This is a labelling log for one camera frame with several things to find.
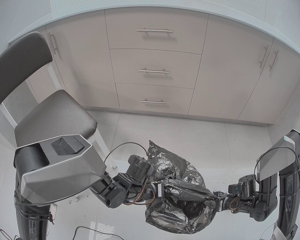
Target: cabinet handle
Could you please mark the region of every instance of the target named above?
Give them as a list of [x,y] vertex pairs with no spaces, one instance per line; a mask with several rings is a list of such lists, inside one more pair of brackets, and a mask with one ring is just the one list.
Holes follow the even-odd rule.
[[276,56],[275,56],[274,62],[273,62],[272,65],[270,65],[270,67],[271,67],[270,72],[272,72],[272,70],[273,70],[273,68],[274,68],[274,66],[275,66],[277,57],[278,57],[278,55],[279,55],[279,50],[277,50],[277,52],[275,52],[275,53],[276,53]]
[[265,47],[265,49],[266,49],[266,51],[265,51],[265,55],[264,55],[264,57],[263,57],[263,60],[262,60],[262,61],[259,61],[259,62],[261,63],[260,68],[262,68],[262,67],[263,67],[263,64],[265,63],[265,60],[266,60],[266,58],[267,58],[268,51],[269,51],[269,49],[270,49],[270,45],[268,45],[267,47]]
[[167,73],[169,74],[170,72],[169,71],[165,71],[165,69],[163,69],[162,71],[158,71],[158,70],[147,70],[145,67],[144,69],[140,69],[139,70],[140,73]]
[[164,102],[163,100],[159,101],[148,101],[147,98],[145,98],[145,101],[141,101],[141,103],[163,103],[166,104],[167,102]]
[[48,40],[49,40],[49,43],[50,43],[50,48],[52,50],[53,55],[55,55],[56,54],[55,50],[57,48],[54,48],[54,45],[53,45],[53,41],[52,41],[52,38],[51,38],[53,36],[53,34],[50,34],[50,32],[48,32],[47,35],[48,35]]
[[138,32],[173,32],[172,30],[168,29],[137,29]]

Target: garbage bag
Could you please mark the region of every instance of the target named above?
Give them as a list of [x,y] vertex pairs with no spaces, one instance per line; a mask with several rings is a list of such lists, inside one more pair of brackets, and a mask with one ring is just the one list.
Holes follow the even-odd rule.
[[216,209],[203,201],[217,197],[201,174],[185,159],[150,141],[148,159],[156,166],[151,182],[163,183],[165,197],[147,205],[146,222],[171,233],[193,234],[208,226]]

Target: countertop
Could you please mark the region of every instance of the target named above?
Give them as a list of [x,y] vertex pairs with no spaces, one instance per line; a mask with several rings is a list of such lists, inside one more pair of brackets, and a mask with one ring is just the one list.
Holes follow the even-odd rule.
[[14,38],[40,26],[72,15],[108,8],[152,6],[182,8],[226,17],[285,43],[300,54],[299,0],[49,0],[51,13]]

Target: black cushioned seat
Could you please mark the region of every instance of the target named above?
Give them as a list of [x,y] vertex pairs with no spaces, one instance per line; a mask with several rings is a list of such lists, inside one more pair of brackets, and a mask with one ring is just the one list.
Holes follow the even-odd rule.
[[47,97],[15,128],[17,146],[24,146],[59,135],[92,136],[97,121],[65,90]]

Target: gray upholstered chair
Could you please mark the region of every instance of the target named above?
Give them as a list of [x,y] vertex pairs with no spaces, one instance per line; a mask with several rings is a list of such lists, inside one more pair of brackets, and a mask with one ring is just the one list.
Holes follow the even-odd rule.
[[[51,64],[52,55],[39,32],[20,38],[0,55],[0,109],[15,128],[17,147],[59,135],[80,134],[88,139],[104,159],[109,153],[97,122],[65,90],[62,90]],[[46,65],[57,89],[34,108],[18,125],[9,114],[4,99],[30,75]]]

